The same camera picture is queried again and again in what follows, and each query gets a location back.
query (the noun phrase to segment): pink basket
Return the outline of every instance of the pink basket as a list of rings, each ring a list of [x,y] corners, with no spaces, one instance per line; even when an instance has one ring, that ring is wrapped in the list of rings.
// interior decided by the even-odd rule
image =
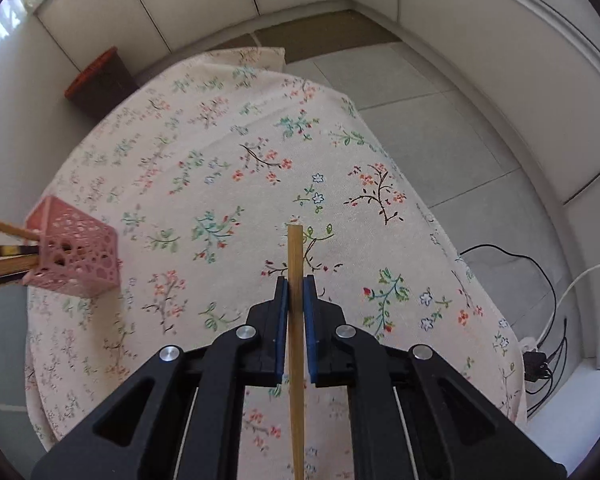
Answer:
[[[22,280],[80,298],[94,298],[120,285],[115,229],[47,196],[29,214],[27,229],[40,233],[40,263]]]

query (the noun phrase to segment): table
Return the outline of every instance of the table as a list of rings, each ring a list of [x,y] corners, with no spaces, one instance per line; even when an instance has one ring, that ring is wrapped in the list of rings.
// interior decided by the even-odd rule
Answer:
[[[119,233],[120,290],[29,291],[27,409],[49,448],[167,344],[210,344],[273,297],[286,225],[305,273],[383,344],[431,345],[526,421],[507,321],[343,94],[284,75],[282,49],[180,62],[122,103],[45,193]],[[248,388],[240,478],[291,478],[287,380]],[[352,478],[344,388],[306,389],[306,478]]]

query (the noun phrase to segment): white tablecloth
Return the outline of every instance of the white tablecloth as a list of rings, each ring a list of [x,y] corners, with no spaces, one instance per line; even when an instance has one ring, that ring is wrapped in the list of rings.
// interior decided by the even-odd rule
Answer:
[[[46,447],[166,344],[208,345],[273,297],[286,224],[305,273],[382,343],[436,349],[524,424],[522,355],[445,232],[342,94],[283,50],[172,66],[74,150],[47,193],[113,225],[121,290],[29,291],[27,407]],[[306,390],[307,478],[351,478],[346,391]],[[248,388],[240,478],[291,478],[287,386]]]

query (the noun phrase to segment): black plug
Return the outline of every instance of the black plug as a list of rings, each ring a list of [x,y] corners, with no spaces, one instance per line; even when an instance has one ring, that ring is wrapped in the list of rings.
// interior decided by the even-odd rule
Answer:
[[[522,361],[525,364],[525,381],[535,383],[538,379],[548,379],[551,376],[544,352],[524,352]]]

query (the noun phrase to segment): pen holder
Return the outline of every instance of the pen holder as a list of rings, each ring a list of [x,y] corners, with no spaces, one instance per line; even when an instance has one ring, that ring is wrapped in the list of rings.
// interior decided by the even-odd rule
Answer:
[[[29,214],[27,229],[40,234],[40,262],[22,280],[80,298],[94,298],[120,285],[118,235],[55,196]]]

